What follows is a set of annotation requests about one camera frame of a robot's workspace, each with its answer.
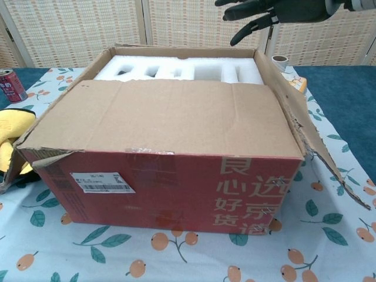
floral tablecloth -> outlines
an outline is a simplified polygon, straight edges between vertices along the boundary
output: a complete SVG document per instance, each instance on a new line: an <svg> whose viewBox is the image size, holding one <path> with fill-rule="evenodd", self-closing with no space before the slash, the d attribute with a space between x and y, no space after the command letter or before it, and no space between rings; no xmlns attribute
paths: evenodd
<svg viewBox="0 0 376 282"><path fill-rule="evenodd" d="M82 71L50 69L11 107L40 116ZM266 236L76 224L42 181L14 185L0 196L0 282L376 282L376 187L309 90L306 97L343 177L371 211L317 156L307 156Z"/></svg>

cardboard box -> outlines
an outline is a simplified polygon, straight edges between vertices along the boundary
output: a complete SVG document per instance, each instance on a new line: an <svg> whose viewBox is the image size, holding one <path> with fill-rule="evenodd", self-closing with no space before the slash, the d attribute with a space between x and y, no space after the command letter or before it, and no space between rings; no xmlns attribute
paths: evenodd
<svg viewBox="0 0 376 282"><path fill-rule="evenodd" d="M266 85L92 80L114 55L254 58ZM307 151L345 185L304 96L254 50L109 48L16 147L82 223L264 234Z"/></svg>

red can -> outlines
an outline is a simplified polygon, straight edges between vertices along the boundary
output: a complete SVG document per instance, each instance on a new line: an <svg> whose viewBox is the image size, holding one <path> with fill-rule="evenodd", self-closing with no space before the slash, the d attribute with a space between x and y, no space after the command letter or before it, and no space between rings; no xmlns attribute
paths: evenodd
<svg viewBox="0 0 376 282"><path fill-rule="evenodd" d="M12 69L0 69L0 89L11 103L26 100L28 95Z"/></svg>

white cup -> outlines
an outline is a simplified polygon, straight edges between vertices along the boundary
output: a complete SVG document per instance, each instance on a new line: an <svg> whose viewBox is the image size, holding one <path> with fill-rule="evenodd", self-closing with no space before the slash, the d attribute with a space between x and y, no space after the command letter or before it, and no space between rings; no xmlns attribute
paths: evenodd
<svg viewBox="0 0 376 282"><path fill-rule="evenodd" d="M271 57L271 61L276 65L276 67L281 71L284 72L286 70L288 64L288 57L276 55Z"/></svg>

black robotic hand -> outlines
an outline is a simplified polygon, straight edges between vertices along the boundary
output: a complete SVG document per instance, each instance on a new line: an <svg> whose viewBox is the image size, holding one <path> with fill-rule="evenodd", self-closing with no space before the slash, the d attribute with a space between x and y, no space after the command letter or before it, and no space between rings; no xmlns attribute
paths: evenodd
<svg viewBox="0 0 376 282"><path fill-rule="evenodd" d="M224 12L224 21L236 21L253 15L265 15L249 22L239 30L230 42L238 44L252 32L286 22L321 22L330 18L344 3L350 11L375 9L376 0L216 0L216 6L239 3Z"/></svg>

